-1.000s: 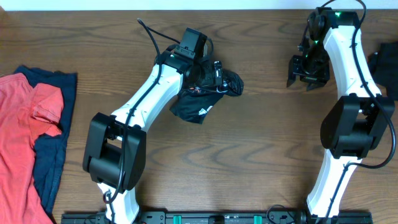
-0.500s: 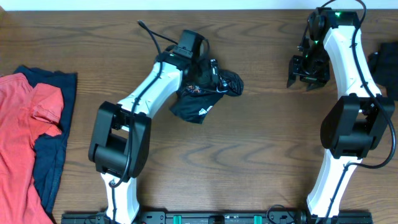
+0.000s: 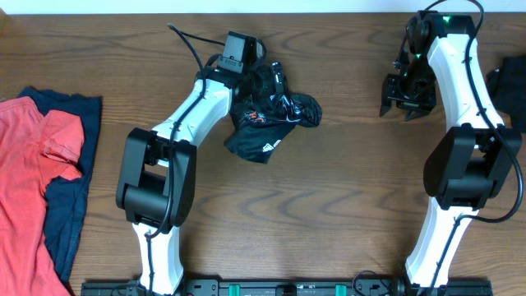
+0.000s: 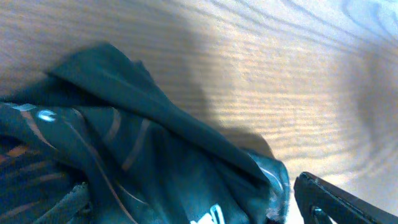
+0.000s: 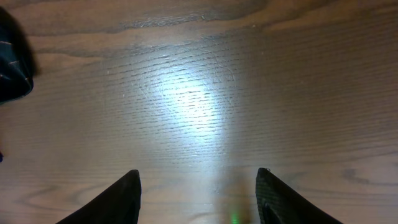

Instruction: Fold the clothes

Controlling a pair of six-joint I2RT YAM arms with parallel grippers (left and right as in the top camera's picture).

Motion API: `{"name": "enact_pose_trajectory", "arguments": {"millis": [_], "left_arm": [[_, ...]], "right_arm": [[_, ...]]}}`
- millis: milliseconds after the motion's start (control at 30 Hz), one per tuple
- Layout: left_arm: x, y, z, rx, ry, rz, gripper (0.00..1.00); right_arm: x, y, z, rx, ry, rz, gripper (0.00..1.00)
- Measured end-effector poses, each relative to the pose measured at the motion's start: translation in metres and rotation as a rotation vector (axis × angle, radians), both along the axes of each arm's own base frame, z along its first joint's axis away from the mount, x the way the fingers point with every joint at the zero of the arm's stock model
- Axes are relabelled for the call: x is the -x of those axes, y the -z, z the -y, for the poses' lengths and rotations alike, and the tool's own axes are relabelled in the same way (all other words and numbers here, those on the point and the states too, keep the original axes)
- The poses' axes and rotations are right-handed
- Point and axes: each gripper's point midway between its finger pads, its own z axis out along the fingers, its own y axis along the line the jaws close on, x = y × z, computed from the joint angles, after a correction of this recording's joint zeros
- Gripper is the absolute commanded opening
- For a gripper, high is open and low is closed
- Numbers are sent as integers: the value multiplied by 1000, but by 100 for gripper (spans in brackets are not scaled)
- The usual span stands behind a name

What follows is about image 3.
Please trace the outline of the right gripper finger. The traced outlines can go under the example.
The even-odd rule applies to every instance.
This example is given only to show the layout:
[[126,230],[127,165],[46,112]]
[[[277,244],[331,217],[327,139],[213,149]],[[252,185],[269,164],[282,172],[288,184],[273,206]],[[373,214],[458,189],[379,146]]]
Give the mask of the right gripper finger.
[[383,117],[391,110],[392,101],[397,99],[397,82],[398,76],[395,74],[388,74],[383,80],[381,87],[380,117]]
[[418,106],[412,106],[408,105],[405,107],[408,112],[405,116],[405,121],[411,121],[417,118],[422,118],[430,114],[430,112],[434,109],[434,105],[418,105]]

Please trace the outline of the black patterned sports jersey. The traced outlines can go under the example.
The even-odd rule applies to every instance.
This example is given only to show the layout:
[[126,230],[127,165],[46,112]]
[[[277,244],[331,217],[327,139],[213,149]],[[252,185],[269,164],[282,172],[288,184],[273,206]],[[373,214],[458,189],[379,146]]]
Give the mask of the black patterned sports jersey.
[[288,93],[275,102],[240,99],[229,112],[234,133],[224,146],[238,157],[266,164],[277,145],[296,127],[318,127],[322,108],[315,98]]

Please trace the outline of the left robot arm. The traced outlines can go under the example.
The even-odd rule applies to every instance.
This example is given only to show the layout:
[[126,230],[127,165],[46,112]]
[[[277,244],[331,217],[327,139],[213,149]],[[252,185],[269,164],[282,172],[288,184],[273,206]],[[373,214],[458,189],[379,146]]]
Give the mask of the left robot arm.
[[196,155],[212,127],[243,92],[282,95],[286,79],[278,62],[264,73],[245,74],[206,67],[196,75],[182,105],[150,130],[134,128],[127,136],[116,203],[139,240],[142,273],[129,292],[174,295],[182,283],[180,227],[193,203]]

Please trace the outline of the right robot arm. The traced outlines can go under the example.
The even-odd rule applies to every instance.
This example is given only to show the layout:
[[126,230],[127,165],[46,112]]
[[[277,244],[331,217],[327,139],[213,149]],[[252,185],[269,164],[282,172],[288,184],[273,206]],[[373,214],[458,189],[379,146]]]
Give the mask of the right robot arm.
[[511,169],[518,189],[524,189],[517,160],[522,138],[505,126],[487,93],[478,63],[479,28],[469,15],[431,8],[417,12],[394,61],[398,73],[383,81],[381,115],[396,106],[407,110],[407,120],[427,116],[440,95],[446,117],[446,133],[424,165],[429,199],[416,246],[405,262],[409,295],[477,295],[489,290],[484,282],[450,282],[450,264],[471,221],[504,222],[523,199],[519,194],[502,217],[478,214],[498,195]]

